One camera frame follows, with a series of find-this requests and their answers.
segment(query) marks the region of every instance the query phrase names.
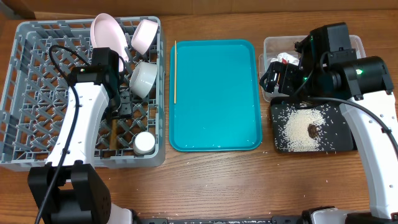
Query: transparent bin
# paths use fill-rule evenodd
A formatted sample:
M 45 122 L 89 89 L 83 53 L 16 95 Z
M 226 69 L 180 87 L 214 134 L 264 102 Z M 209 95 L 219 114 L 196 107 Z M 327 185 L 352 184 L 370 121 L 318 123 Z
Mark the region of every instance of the transparent bin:
M 306 35 L 300 36 L 284 36 L 284 37 L 267 37 L 264 40 L 264 54 L 259 57 L 259 76 L 260 78 L 266 73 L 268 66 L 272 58 L 276 58 L 280 53 L 288 53 L 296 58 L 300 57 L 300 54 L 294 51 L 294 42 L 300 42 Z M 356 49 L 357 58 L 366 57 L 365 50 L 361 38 L 357 35 L 350 35 L 351 47 Z M 270 102 L 275 94 L 267 93 L 262 88 L 262 96 L 266 102 Z
M 165 161 L 166 42 L 162 26 L 159 19 L 153 16 L 115 19 L 128 44 L 125 48 L 129 57 L 128 75 L 124 77 L 121 90 L 129 91 L 132 71 L 142 60 L 156 64 L 158 73 L 148 96 L 141 99 L 132 95 L 132 118 L 117 121 L 117 150 L 109 148 L 111 125 L 105 120 L 101 122 L 93 151 L 95 166 L 112 169 L 159 166 Z M 156 37 L 145 55 L 131 47 L 132 35 L 143 19 L 159 25 Z M 51 45 L 64 45 L 91 62 L 92 22 L 93 19 L 79 19 L 19 24 L 0 104 L 0 166 L 23 171 L 45 164 L 45 159 L 57 142 L 68 102 L 67 83 L 49 60 L 48 51 Z M 64 50 L 55 53 L 55 61 L 66 74 L 70 73 L 72 66 L 81 65 L 76 57 Z M 155 136 L 155 151 L 151 155 L 138 156 L 132 149 L 136 135 L 142 131 L 149 131 Z

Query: gray dish rack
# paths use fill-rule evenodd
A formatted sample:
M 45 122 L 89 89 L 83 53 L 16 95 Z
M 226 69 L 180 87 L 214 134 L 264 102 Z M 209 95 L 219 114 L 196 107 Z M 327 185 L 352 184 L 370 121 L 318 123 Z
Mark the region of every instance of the gray dish rack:
M 117 121 L 119 149 L 109 148 L 111 126 L 105 120 L 101 122 L 94 151 L 95 166 L 111 169 L 159 166 L 165 160 L 164 33 L 157 17 L 115 19 L 128 44 L 125 49 L 129 57 L 128 75 L 125 75 L 121 89 L 129 91 L 132 71 L 140 61 L 155 63 L 158 74 L 146 98 L 131 95 L 132 118 Z M 159 24 L 157 35 L 145 55 L 131 47 L 132 35 L 143 19 Z M 54 44 L 64 45 L 91 62 L 92 22 L 93 19 L 80 19 L 19 24 L 0 103 L 0 166 L 15 171 L 44 166 L 57 142 L 68 102 L 67 83 L 51 64 L 48 50 Z M 67 74 L 72 66 L 82 65 L 67 51 L 59 50 L 55 55 L 55 60 Z M 155 152 L 151 155 L 136 156 L 132 150 L 134 138 L 141 131 L 155 135 Z

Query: white cup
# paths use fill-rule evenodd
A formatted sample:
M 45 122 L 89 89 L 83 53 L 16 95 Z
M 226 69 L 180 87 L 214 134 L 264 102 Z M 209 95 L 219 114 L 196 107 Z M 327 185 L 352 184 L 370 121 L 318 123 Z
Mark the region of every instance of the white cup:
M 138 63 L 131 75 L 130 90 L 144 99 L 154 85 L 156 75 L 156 64 L 147 62 Z
M 155 143 L 156 140 L 154 135 L 147 131 L 143 131 L 136 136 L 132 144 L 132 149 L 137 156 L 152 154 L 155 150 Z
M 132 36 L 131 46 L 140 54 L 145 54 L 157 32 L 157 22 L 143 19 Z

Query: dish rack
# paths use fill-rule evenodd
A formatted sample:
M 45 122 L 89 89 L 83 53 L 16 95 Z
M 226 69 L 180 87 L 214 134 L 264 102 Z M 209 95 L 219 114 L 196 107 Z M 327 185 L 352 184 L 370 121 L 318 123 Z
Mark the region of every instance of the dish rack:
M 154 87 L 144 99 L 131 93 L 133 116 L 117 121 L 118 149 L 109 148 L 111 125 L 102 120 L 94 150 L 95 166 L 111 169 L 159 166 L 165 160 L 164 33 L 157 17 L 115 19 L 128 43 L 125 48 L 129 57 L 128 75 L 124 76 L 121 90 L 129 91 L 129 79 L 140 61 L 155 63 L 158 73 Z M 145 55 L 131 47 L 132 35 L 143 19 L 159 25 Z M 44 166 L 57 142 L 68 102 L 67 83 L 52 65 L 48 51 L 51 45 L 64 45 L 90 63 L 92 22 L 93 19 L 34 21 L 17 27 L 0 103 L 0 166 L 15 171 Z M 54 53 L 55 61 L 65 73 L 70 73 L 73 66 L 83 65 L 67 51 Z M 155 151 L 151 155 L 134 154 L 132 143 L 141 131 L 155 136 Z

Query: table top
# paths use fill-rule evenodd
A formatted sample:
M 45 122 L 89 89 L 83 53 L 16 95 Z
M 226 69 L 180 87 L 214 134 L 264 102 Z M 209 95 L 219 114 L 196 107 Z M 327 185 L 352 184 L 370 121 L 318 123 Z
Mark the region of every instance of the table top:
M 174 41 L 246 39 L 263 52 L 270 36 L 308 35 L 309 31 L 345 21 L 358 35 L 366 55 L 387 63 L 398 79 L 398 11 L 281 12 L 214 16 L 162 16 L 167 40 L 165 81 L 166 160 L 139 169 L 97 169 L 112 201 L 135 209 L 140 217 L 244 218 L 298 215 L 302 210 L 334 205 L 369 209 L 369 196 L 358 152 L 278 154 L 273 145 L 269 104 L 262 98 L 263 140 L 253 151 L 182 153 L 169 143 L 169 57 Z M 17 25 L 5 22 L 0 38 L 0 83 L 4 83 Z M 37 207 L 27 172 L 0 168 L 0 220 L 33 223 Z

